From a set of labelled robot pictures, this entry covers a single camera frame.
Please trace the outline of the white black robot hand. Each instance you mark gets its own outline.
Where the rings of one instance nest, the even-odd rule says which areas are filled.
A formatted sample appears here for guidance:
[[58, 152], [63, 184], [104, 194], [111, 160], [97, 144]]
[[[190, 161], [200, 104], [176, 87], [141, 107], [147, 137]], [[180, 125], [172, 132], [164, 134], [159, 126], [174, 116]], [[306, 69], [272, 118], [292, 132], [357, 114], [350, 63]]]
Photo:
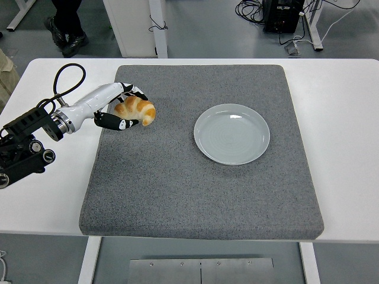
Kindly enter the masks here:
[[60, 119], [67, 128], [66, 132], [72, 134], [78, 131], [86, 119], [94, 118], [97, 111], [102, 110], [106, 105], [121, 95], [136, 95], [147, 100], [146, 95], [136, 86], [129, 83], [108, 83], [97, 87], [88, 93], [72, 106], [62, 106], [54, 115]]

